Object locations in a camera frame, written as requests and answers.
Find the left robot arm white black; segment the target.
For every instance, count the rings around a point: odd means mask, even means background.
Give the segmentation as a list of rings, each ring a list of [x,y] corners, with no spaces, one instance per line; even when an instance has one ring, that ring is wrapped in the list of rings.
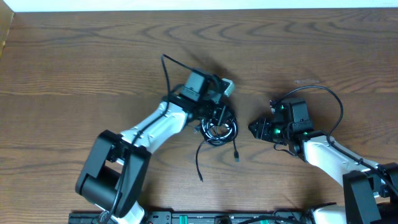
[[[103,210],[98,221],[143,221],[146,212],[138,198],[153,153],[192,121],[222,121],[227,115],[222,98],[233,91],[231,80],[194,69],[139,124],[119,134],[100,133],[75,185],[77,194]]]

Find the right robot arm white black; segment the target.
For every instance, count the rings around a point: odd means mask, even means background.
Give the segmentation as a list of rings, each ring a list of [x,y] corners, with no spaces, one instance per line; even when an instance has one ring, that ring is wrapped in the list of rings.
[[[248,129],[256,139],[287,146],[343,188],[345,204],[327,203],[309,211],[312,223],[397,223],[397,164],[364,159],[316,130],[305,100],[271,102],[272,118],[260,117]]]

